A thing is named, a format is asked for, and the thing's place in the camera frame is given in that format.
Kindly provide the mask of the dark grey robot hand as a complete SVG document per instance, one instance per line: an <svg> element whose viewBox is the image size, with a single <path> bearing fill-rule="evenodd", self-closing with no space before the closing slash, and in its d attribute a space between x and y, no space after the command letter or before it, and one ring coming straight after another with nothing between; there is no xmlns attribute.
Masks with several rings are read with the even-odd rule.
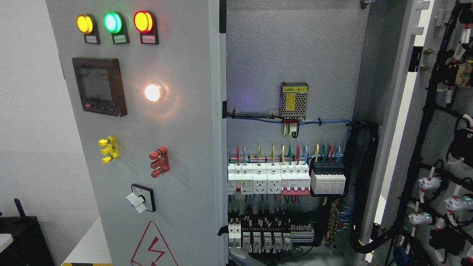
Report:
<svg viewBox="0 0 473 266"><path fill-rule="evenodd" d="M234 261L237 266L265 266L264 263L253 259L248 253L235 246L228 249L228 257Z"/></svg>

